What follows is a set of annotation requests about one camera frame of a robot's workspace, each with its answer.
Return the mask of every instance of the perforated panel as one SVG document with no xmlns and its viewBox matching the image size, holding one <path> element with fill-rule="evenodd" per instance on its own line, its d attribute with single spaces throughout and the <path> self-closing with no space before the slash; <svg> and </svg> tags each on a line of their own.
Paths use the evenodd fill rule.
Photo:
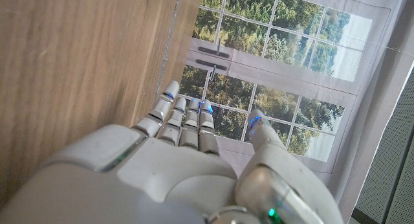
<svg viewBox="0 0 414 224">
<path fill-rule="evenodd" d="M 414 142 L 408 151 L 386 223 L 414 223 Z"/>
<path fill-rule="evenodd" d="M 397 102 L 369 169 L 356 208 L 381 223 L 414 119 L 414 72 Z"/>
</svg>

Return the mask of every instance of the window frame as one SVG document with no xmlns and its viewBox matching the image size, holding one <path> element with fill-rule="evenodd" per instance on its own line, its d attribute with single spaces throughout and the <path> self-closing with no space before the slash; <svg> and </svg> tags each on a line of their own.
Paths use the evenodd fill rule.
<svg viewBox="0 0 414 224">
<path fill-rule="evenodd" d="M 196 58 L 200 60 L 212 62 L 212 63 L 219 63 L 220 65 L 222 65 L 221 63 L 226 60 L 217 58 L 216 56 L 210 56 L 209 54 L 203 54 L 201 52 L 193 51 L 193 50 L 189 51 L 188 60 L 186 64 L 208 71 L 206 75 L 206 81 L 204 84 L 203 96 L 201 99 L 196 98 L 196 100 L 201 101 L 206 97 L 206 91 L 208 87 L 208 77 L 210 76 L 210 73 L 213 71 L 213 68 L 205 66 L 205 65 L 201 65 L 195 62 Z M 274 89 L 279 89 L 282 91 L 293 93 L 295 95 L 299 95 L 300 98 L 302 97 L 312 98 L 312 99 L 319 100 L 322 102 L 328 102 L 330 104 L 339 105 L 345 108 L 343 115 L 342 115 L 341 123 L 339 125 L 338 131 L 336 132 L 336 134 L 310 128 L 307 126 L 302 126 L 302 125 L 294 123 L 294 120 L 292 120 L 292 122 L 288 122 L 286 120 L 279 120 L 276 118 L 268 117 L 269 120 L 280 122 L 282 124 L 288 124 L 289 126 L 291 126 L 289 138 L 292 135 L 292 129 L 294 126 L 309 129 L 312 131 L 326 133 L 329 135 L 335 135 L 335 140 L 334 140 L 329 157 L 326 162 L 293 154 L 297 159 L 299 159 L 301 162 L 306 164 L 309 168 L 311 168 L 314 171 L 322 172 L 322 173 L 332 173 L 332 169 L 333 169 L 333 166 L 336 160 L 336 156 L 339 152 L 340 144 L 342 142 L 345 129 L 348 125 L 349 117 L 351 116 L 351 112 L 352 112 L 354 102 L 356 100 L 356 96 L 349 94 L 349 93 L 332 90 L 326 87 L 320 87 L 318 85 L 310 84 L 310 83 L 303 82 L 300 80 L 295 80 L 292 78 L 279 76 L 278 74 L 270 73 L 268 71 L 261 71 L 254 67 L 248 67 L 240 63 L 229 62 L 229 61 L 226 61 L 226 63 L 227 63 L 226 66 L 228 66 L 228 69 L 226 71 L 216 70 L 216 73 L 230 76 L 232 78 L 244 80 L 247 82 L 252 82 L 254 84 L 254 88 L 253 88 L 253 91 L 250 97 L 249 108 L 247 111 L 242 110 L 242 109 L 237 109 L 235 107 L 229 107 L 223 104 L 212 103 L 212 105 L 215 105 L 217 107 L 229 109 L 232 111 L 237 111 L 237 112 L 248 115 L 249 112 L 251 112 L 252 110 L 252 104 L 254 101 L 254 95 L 256 92 L 257 85 L 264 85 L 266 87 L 271 87 Z M 186 95 L 179 95 L 179 96 L 187 98 L 187 99 L 193 98 L 193 97 L 186 96 Z M 299 104 L 300 102 L 297 102 L 295 113 L 298 110 Z M 243 135 L 240 139 L 241 142 L 244 141 L 247 124 L 248 123 L 246 120 L 245 126 L 243 128 Z"/>
<path fill-rule="evenodd" d="M 221 21 L 223 20 L 223 16 L 232 16 L 242 19 L 244 21 L 248 21 L 251 23 L 256 23 L 260 25 L 272 25 L 274 13 L 276 11 L 276 5 L 273 6 L 272 9 L 272 16 L 268 24 L 261 23 L 255 20 L 247 19 L 245 17 L 237 16 L 235 14 L 226 12 L 225 8 L 225 0 L 222 2 L 222 7 L 220 10 L 209 8 L 205 6 L 201 6 L 201 8 L 205 10 L 211 10 L 214 12 L 220 13 L 219 22 L 216 28 L 216 35 L 215 35 L 215 42 L 210 43 L 207 41 L 199 40 L 193 38 L 191 40 L 190 50 L 188 53 L 187 58 L 187 65 L 191 65 L 194 67 L 198 67 L 200 69 L 205 69 L 208 71 L 207 77 L 209 77 L 212 68 L 207 67 L 205 65 L 201 65 L 195 62 L 196 59 L 209 61 L 212 63 L 217 63 L 219 65 L 224 65 L 228 69 L 226 71 L 216 70 L 216 73 L 224 74 L 227 76 L 231 76 L 234 78 L 242 79 L 248 82 L 253 82 L 254 90 L 252 92 L 252 97 L 250 98 L 250 104 L 248 112 L 251 111 L 251 106 L 254 98 L 254 94 L 256 91 L 257 84 L 265 85 L 267 87 L 273 87 L 275 89 L 279 89 L 282 91 L 290 92 L 295 95 L 305 96 L 307 98 L 313 98 L 322 102 L 328 102 L 331 104 L 340 105 L 345 108 L 343 113 L 342 121 L 336 132 L 336 137 L 334 140 L 334 144 L 331 148 L 329 158 L 327 162 L 318 161 L 316 159 L 307 158 L 304 156 L 294 155 L 304 164 L 306 164 L 311 170 L 315 172 L 321 173 L 329 173 L 331 174 L 333 171 L 333 167 L 338 156 L 338 152 L 342 147 L 342 140 L 345 132 L 349 131 L 350 126 L 350 117 L 351 113 L 353 112 L 353 107 L 355 104 L 356 96 L 359 94 L 361 88 L 364 83 L 366 83 L 367 79 L 371 77 L 373 68 L 371 68 L 375 61 L 378 58 L 375 57 L 376 53 L 380 50 L 380 42 L 384 38 L 384 29 L 386 25 L 389 23 L 389 15 L 390 15 L 390 8 L 393 6 L 387 6 L 388 2 L 386 0 L 377 0 L 377 2 L 370 3 L 372 0 L 364 0 L 355 1 L 355 0 L 304 0 L 311 3 L 315 3 L 318 5 L 323 6 L 323 15 L 326 13 L 327 8 L 332 8 L 335 10 L 339 10 L 342 12 L 347 12 L 349 14 L 355 14 L 357 16 L 366 17 L 372 19 L 371 28 L 368 34 L 368 38 L 366 40 L 365 47 L 362 52 L 362 58 L 360 60 L 360 64 L 358 66 L 358 70 L 355 74 L 355 79 L 353 82 L 347 80 L 341 80 L 339 78 L 334 78 L 331 76 L 324 75 L 322 73 L 314 72 L 311 70 L 302 69 L 300 67 L 294 65 L 287 65 L 281 62 L 276 62 L 268 59 L 264 59 L 264 53 L 266 47 L 263 47 L 261 58 L 241 52 L 235 49 L 227 48 L 220 46 L 220 51 L 227 53 L 230 55 L 229 58 L 220 58 L 216 55 L 206 54 L 204 52 L 198 51 L 198 47 L 206 47 L 209 49 L 215 50 L 217 48 L 218 35 L 220 34 L 220 27 Z M 321 22 L 318 28 L 317 35 L 320 33 L 321 23 L 323 21 L 323 16 L 321 17 Z M 296 32 L 294 30 L 284 29 L 280 27 L 268 27 L 267 36 L 270 34 L 270 29 L 275 28 L 278 30 L 282 30 L 284 32 L 288 32 L 291 34 L 303 36 L 306 38 L 313 39 L 317 36 L 308 36 L 306 34 L 302 34 Z M 267 44 L 268 37 L 265 38 L 265 45 Z M 208 81 L 206 81 L 204 85 L 204 92 L 203 98 L 206 94 L 206 88 L 208 85 Z M 233 109 L 234 111 L 245 113 L 243 110 L 239 110 L 233 107 L 227 107 L 221 104 L 215 104 L 221 108 L 226 109 Z M 244 140 L 245 129 L 243 130 L 243 136 L 241 141 Z"/>
</svg>

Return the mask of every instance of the robotic hand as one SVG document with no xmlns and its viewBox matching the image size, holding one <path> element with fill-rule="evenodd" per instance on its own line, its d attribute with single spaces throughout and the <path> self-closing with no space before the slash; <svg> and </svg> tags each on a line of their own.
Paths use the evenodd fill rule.
<svg viewBox="0 0 414 224">
<path fill-rule="evenodd" d="M 219 157 L 209 101 L 192 100 L 181 127 L 178 90 L 171 82 L 131 129 L 106 126 L 53 155 L 0 223 L 342 223 L 328 189 L 262 112 L 248 117 L 256 153 L 237 179 Z"/>
</svg>

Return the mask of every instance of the wood grain surface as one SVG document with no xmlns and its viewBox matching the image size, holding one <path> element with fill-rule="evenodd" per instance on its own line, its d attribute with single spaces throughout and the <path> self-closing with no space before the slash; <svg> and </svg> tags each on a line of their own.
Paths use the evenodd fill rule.
<svg viewBox="0 0 414 224">
<path fill-rule="evenodd" d="M 0 207 L 56 150 L 130 126 L 180 80 L 199 1 L 180 0 L 161 71 L 177 0 L 0 0 Z"/>
</svg>

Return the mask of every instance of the robot finger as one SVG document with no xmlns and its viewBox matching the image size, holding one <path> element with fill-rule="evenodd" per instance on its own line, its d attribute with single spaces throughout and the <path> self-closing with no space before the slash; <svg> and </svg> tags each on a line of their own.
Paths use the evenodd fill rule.
<svg viewBox="0 0 414 224">
<path fill-rule="evenodd" d="M 186 113 L 186 119 L 182 127 L 179 146 L 199 149 L 198 127 L 199 127 L 199 102 L 196 100 L 190 101 Z"/>
<path fill-rule="evenodd" d="M 210 101 L 202 101 L 199 111 L 199 151 L 219 156 L 212 113 L 213 109 Z"/>
<path fill-rule="evenodd" d="M 165 121 L 165 118 L 169 113 L 169 109 L 171 108 L 174 99 L 177 97 L 179 88 L 180 85 L 178 82 L 172 81 L 161 94 L 161 97 L 149 114 L 132 128 L 144 132 L 148 137 L 157 135 L 163 121 Z"/>
<path fill-rule="evenodd" d="M 163 140 L 172 146 L 177 145 L 180 134 L 182 115 L 184 114 L 185 107 L 186 99 L 182 97 L 178 98 L 175 102 L 175 107 L 169 116 L 167 124 L 164 126 L 161 134 L 158 136 L 160 140 Z"/>
</svg>

